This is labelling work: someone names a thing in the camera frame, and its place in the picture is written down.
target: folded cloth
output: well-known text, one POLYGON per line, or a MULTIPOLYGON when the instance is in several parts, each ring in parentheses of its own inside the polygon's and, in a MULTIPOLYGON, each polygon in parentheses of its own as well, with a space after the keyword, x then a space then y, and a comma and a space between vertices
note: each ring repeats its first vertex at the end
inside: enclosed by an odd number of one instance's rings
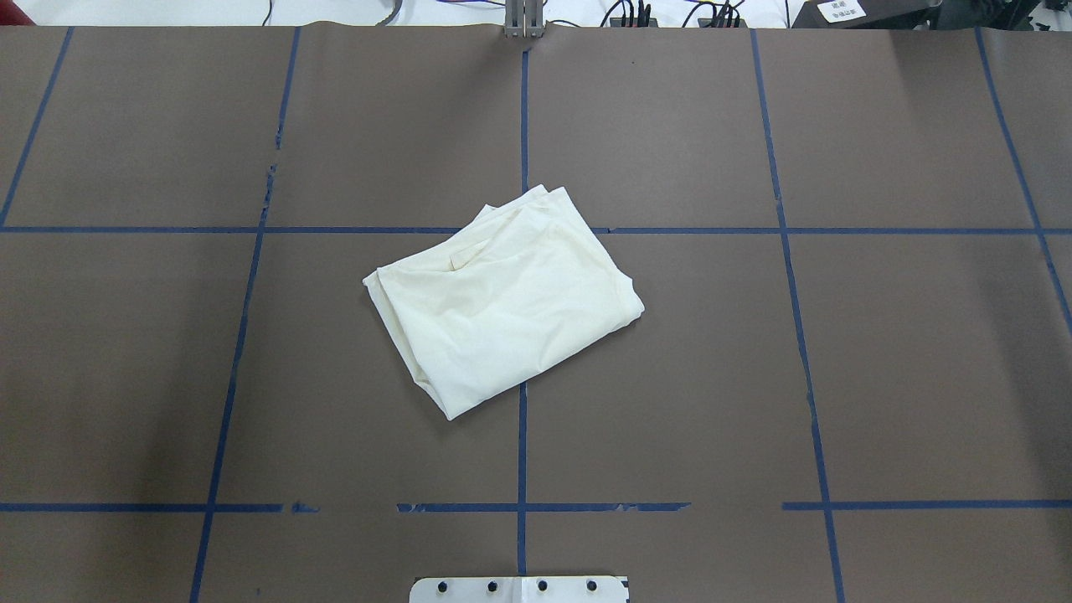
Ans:
POLYGON ((566 189, 541 186, 362 282, 414 382, 448 420, 644 311, 566 189))

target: white label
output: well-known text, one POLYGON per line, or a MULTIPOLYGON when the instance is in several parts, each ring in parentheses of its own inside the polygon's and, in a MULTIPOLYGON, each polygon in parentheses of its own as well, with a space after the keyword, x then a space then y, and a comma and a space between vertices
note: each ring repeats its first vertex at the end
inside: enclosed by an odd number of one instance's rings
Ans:
POLYGON ((847 21, 867 16, 857 0, 834 0, 817 4, 817 6, 819 6, 819 12, 822 13, 827 23, 847 21))

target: horizontal blue line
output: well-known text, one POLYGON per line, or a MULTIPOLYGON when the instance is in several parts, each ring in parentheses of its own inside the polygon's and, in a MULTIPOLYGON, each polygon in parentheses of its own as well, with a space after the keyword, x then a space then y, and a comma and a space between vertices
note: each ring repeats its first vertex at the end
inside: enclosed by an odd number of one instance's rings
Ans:
MULTIPOLYGON (((457 226, 267 226, 269 234, 435 234, 452 235, 457 226)), ((3 233, 40 234, 256 234, 256 226, 3 226, 3 233)), ((597 235, 776 235, 766 226, 596 226, 597 235)), ((911 227, 807 227, 788 229, 792 235, 1036 235, 1033 229, 911 229, 911 227)), ((1046 229, 1047 235, 1072 235, 1072 229, 1046 229)))
POLYGON ((689 502, 431 502, 399 504, 399 513, 606 513, 639 511, 669 513, 689 506, 689 502))
POLYGON ((930 509, 1072 509, 1072 500, 858 500, 784 502, 783 511, 919 511, 930 509))
MULTIPOLYGON (((205 513, 204 503, 0 502, 0 513, 205 513)), ((217 504, 217 513, 282 513, 282 504, 217 504)))

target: cloth fold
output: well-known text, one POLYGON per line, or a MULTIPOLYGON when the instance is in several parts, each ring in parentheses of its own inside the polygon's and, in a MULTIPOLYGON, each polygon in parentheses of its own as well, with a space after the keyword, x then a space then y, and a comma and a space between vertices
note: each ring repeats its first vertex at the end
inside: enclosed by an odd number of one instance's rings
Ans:
POLYGON ((362 281, 417 385, 453 420, 644 311, 563 188, 485 206, 362 281))

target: white metal plate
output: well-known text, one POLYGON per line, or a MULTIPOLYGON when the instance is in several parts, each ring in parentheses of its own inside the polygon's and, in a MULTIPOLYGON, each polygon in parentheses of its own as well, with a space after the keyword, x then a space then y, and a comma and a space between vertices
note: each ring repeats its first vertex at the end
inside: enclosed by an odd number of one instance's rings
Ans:
POLYGON ((626 585, 620 576, 421 578, 410 603, 628 603, 626 585))

